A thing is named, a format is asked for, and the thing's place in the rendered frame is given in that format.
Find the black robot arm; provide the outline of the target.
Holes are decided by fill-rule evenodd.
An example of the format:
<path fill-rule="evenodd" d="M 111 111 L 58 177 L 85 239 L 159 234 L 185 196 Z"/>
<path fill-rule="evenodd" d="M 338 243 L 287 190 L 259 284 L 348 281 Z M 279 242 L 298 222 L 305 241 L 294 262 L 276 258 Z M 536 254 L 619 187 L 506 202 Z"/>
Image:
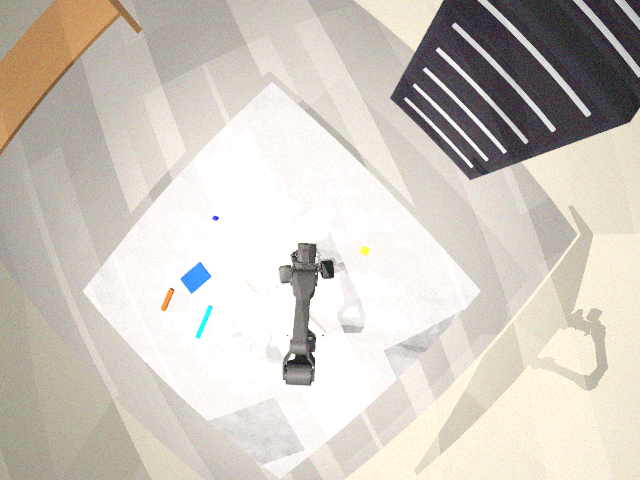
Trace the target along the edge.
<path fill-rule="evenodd" d="M 311 352 L 315 352 L 317 335 L 308 327 L 310 300 L 318 288 L 316 244 L 298 243 L 297 250 L 290 257 L 292 267 L 288 282 L 295 297 L 295 314 L 292 339 L 282 364 L 282 377 L 286 385 L 311 387 L 315 380 L 315 358 Z M 295 356 L 289 360 L 291 354 Z"/>

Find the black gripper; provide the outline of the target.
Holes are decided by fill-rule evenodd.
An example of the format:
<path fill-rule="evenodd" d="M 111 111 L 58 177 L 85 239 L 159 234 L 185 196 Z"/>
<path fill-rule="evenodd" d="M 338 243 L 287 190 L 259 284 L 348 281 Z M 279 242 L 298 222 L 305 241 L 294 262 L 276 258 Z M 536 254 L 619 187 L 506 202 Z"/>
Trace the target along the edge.
<path fill-rule="evenodd" d="M 291 265 L 279 266 L 278 274 L 279 274 L 280 284 L 290 284 L 288 282 L 290 267 L 292 266 Z M 332 260 L 320 261 L 320 266 L 318 267 L 318 273 L 321 274 L 323 280 L 333 279 L 335 277 L 333 261 Z"/>

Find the orange flat bar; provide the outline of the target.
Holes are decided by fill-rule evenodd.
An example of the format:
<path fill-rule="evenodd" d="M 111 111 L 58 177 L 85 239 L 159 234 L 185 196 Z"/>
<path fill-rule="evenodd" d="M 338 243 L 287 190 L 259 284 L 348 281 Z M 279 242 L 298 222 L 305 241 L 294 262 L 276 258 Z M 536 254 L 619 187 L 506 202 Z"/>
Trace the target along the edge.
<path fill-rule="evenodd" d="M 173 295 L 173 293 L 174 293 L 174 289 L 173 288 L 169 288 L 169 291 L 166 294 L 167 296 L 166 296 L 166 298 L 164 300 L 164 303 L 162 305 L 162 308 L 161 308 L 162 311 L 166 311 L 166 309 L 167 309 L 167 307 L 169 305 L 168 303 L 170 302 L 171 296 Z"/>

